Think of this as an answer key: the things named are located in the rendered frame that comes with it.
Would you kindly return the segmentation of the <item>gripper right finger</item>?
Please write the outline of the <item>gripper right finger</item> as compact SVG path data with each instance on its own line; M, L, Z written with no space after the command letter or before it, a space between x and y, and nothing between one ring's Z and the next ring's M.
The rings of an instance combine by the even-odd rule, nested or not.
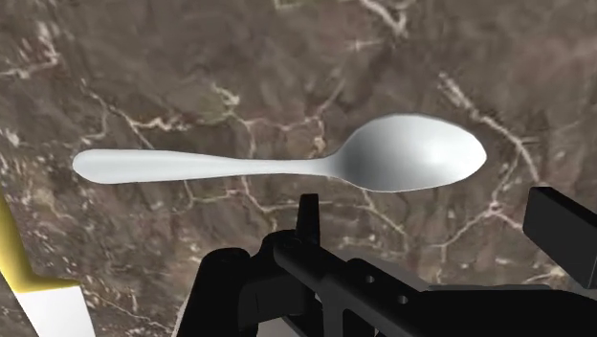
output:
M585 289L597 289L597 213L551 187L529 190L523 232Z

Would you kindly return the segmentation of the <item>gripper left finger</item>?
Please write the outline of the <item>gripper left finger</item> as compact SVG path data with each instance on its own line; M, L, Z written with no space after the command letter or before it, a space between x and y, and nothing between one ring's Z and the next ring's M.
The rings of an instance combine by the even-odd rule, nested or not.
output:
M321 247L319 198L299 200L297 226L201 262L176 337L257 337L280 318L298 337L422 337L407 310L415 289L373 264Z

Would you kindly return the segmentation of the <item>silver metal spoon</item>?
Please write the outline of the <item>silver metal spoon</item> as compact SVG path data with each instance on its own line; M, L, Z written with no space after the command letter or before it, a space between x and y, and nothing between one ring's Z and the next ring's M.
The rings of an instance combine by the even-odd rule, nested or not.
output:
M356 129L334 153L315 159L237 159L156 149L87 149L73 170L98 184L298 174L341 179L376 192L447 186L477 172L487 154L463 127L421 114L389 114Z

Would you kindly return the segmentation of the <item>white object with yellow edge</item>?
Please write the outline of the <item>white object with yellow edge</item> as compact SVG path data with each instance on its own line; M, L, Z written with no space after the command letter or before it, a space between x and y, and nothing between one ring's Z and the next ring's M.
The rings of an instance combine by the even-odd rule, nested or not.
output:
M0 195L0 275L38 337L97 337L79 281L40 276Z

